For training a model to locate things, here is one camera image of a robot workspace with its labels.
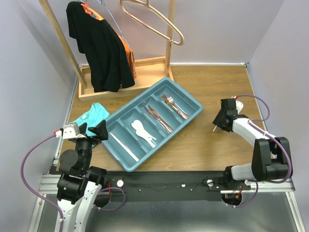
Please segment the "large white ceramic spoon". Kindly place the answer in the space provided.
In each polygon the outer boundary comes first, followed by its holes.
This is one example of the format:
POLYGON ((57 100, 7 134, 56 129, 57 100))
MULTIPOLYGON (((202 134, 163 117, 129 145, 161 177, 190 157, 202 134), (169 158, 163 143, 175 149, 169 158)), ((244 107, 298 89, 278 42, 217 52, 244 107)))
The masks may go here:
POLYGON ((131 123, 131 126, 135 129, 135 130, 145 130, 142 122, 140 120, 134 120, 131 123))

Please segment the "silver fork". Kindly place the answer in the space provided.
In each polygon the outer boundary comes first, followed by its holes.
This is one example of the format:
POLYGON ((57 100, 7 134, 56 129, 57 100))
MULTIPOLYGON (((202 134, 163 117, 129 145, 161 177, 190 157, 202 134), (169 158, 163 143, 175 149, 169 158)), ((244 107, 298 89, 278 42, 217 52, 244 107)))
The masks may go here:
POLYGON ((167 97, 168 105, 182 118, 182 119, 188 119, 189 115, 184 112, 174 101, 174 99, 169 96, 167 97))

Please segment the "small white spoon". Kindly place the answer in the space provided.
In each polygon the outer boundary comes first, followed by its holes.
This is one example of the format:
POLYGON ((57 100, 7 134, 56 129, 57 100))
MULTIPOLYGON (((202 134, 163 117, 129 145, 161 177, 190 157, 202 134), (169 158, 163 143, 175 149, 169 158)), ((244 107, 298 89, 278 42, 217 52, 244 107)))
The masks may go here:
POLYGON ((156 143, 153 140, 147 140, 147 142, 152 148, 156 147, 156 143))

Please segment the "silver knife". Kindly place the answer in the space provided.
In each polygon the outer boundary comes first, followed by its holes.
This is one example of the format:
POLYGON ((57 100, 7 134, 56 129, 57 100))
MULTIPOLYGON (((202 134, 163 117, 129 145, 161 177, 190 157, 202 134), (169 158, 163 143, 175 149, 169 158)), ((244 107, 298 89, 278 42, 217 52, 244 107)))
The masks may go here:
POLYGON ((164 130, 170 134, 172 131, 170 129, 167 128, 167 126, 160 120, 158 119, 156 116, 153 115, 153 113, 151 113, 145 106, 143 107, 145 112, 150 116, 152 117, 154 120, 156 120, 163 128, 164 130))

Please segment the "copper knife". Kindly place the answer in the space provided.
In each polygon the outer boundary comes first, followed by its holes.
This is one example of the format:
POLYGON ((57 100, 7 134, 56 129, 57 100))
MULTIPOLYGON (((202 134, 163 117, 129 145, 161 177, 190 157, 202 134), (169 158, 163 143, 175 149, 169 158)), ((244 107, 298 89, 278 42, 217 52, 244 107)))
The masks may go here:
POLYGON ((150 113, 158 120, 158 122, 166 129, 168 133, 173 132, 173 128, 163 119, 163 117, 155 111, 150 105, 148 105, 150 113))

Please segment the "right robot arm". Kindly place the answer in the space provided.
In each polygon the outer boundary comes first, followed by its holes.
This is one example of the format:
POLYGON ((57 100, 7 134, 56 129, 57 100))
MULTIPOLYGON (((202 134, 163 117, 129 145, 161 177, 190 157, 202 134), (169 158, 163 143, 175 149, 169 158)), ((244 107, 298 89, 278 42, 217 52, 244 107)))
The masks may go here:
POLYGON ((234 189, 245 180, 285 182, 293 175, 288 139, 277 137, 255 125, 252 119, 240 113, 242 107, 243 103, 237 97, 221 99, 221 109, 213 121, 216 127, 241 136, 253 147, 250 163, 225 168, 223 186, 234 189))

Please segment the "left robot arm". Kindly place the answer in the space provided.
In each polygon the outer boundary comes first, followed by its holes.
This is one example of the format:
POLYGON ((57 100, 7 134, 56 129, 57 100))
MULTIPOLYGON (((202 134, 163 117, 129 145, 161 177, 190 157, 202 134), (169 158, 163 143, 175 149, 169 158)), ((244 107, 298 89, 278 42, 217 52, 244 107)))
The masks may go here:
POLYGON ((83 232, 98 192, 107 185, 107 171, 90 165, 93 147, 108 139, 106 121, 95 127, 69 123, 54 134, 75 143, 74 149, 65 150, 59 158, 55 230, 83 232))

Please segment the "teal folded t-shirt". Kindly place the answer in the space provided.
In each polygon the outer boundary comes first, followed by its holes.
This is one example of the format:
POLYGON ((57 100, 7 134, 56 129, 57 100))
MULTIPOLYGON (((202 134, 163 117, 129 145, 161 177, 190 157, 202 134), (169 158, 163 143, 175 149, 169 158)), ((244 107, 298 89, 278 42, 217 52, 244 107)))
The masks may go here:
POLYGON ((76 123, 78 127, 82 124, 86 123, 86 131, 85 133, 87 136, 96 136, 95 133, 91 132, 88 128, 89 127, 96 127, 101 121, 105 120, 107 117, 110 116, 110 113, 100 104, 100 103, 93 103, 91 108, 79 116, 76 120, 70 122, 76 123))

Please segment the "blue-grey plastic cutlery tray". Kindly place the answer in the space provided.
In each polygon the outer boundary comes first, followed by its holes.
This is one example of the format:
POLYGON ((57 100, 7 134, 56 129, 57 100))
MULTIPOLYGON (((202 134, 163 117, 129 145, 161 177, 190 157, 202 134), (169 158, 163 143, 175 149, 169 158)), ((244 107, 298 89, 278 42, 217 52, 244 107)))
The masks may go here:
POLYGON ((180 85, 166 77, 106 119, 108 133, 112 132, 139 158, 139 161, 135 162, 110 134, 108 140, 102 143, 125 171, 132 172, 181 131, 202 110, 203 106, 201 103, 180 85), (171 96, 175 103, 189 115, 189 118, 182 119, 162 100, 162 95, 171 96), (145 112, 143 107, 145 106, 149 109, 148 105, 157 111, 173 128, 172 133, 168 134, 156 120, 145 112), (145 130, 156 138, 156 140, 153 140, 156 143, 156 147, 152 148, 146 140, 136 134, 135 129, 131 126, 134 120, 140 120, 145 130))

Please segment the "black t-shirt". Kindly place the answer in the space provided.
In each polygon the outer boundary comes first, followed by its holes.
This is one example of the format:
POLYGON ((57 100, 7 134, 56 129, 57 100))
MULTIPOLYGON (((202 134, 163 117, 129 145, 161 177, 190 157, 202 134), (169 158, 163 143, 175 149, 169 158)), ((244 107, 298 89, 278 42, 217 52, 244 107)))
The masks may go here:
POLYGON ((121 73, 117 34, 110 24, 86 14, 77 1, 68 3, 66 14, 69 36, 76 40, 79 52, 88 61, 94 92, 118 92, 134 86, 131 72, 127 78, 121 73))

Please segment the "wooden clothes rack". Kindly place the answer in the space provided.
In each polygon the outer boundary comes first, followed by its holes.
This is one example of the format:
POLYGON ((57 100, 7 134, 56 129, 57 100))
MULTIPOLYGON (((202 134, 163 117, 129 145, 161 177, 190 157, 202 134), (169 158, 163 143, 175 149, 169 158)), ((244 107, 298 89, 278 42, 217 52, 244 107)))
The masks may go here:
POLYGON ((79 79, 82 102, 139 93, 168 77, 173 78, 169 58, 134 59, 132 49, 121 34, 88 1, 71 1, 66 8, 69 36, 88 64, 80 68, 48 1, 40 4, 79 79))

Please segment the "orange garment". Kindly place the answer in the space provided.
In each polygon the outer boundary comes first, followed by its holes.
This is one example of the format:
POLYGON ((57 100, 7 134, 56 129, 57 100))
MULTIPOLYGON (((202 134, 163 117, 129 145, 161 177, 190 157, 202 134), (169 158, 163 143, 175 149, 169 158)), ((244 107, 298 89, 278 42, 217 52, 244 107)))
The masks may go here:
POLYGON ((121 73, 128 77, 129 72, 131 72, 131 79, 135 80, 137 78, 136 68, 135 68, 135 57, 133 50, 129 47, 128 43, 117 34, 117 46, 119 50, 119 61, 121 73))

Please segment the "orange plastic hanger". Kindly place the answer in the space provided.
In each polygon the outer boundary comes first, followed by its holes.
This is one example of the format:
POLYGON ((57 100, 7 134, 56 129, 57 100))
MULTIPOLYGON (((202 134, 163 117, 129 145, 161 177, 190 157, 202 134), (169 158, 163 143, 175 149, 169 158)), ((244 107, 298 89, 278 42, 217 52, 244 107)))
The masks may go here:
POLYGON ((81 1, 81 6, 83 7, 86 14, 93 16, 96 20, 102 21, 104 18, 97 13, 95 10, 93 10, 90 6, 87 0, 81 1))

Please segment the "copper metal hanger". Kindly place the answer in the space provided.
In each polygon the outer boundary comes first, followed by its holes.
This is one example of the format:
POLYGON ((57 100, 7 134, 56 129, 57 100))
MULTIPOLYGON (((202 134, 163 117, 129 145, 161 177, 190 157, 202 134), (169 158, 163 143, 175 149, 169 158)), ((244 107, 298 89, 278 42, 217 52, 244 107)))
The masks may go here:
POLYGON ((145 28, 164 38, 170 44, 177 46, 184 45, 184 36, 182 32, 175 26, 173 20, 175 16, 175 0, 168 0, 168 15, 157 9, 151 4, 150 0, 121 0, 120 6, 122 11, 132 20, 143 25, 145 28), (149 13, 151 19, 158 20, 161 25, 165 24, 167 32, 158 29, 155 23, 151 23, 150 19, 144 16, 149 13))

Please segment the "aluminium frame rail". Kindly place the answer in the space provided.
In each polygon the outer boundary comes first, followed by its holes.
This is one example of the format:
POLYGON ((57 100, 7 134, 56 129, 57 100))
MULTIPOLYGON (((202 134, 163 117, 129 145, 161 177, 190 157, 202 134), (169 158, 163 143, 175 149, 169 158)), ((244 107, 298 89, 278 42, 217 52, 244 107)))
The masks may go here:
POLYGON ((79 207, 69 205, 77 213, 72 218, 74 229, 81 231, 94 205, 101 207, 103 192, 116 202, 166 202, 166 201, 223 201, 231 207, 247 202, 245 193, 285 192, 298 231, 305 231, 291 179, 284 183, 267 181, 234 180, 224 171, 156 171, 93 172, 88 180, 79 207))

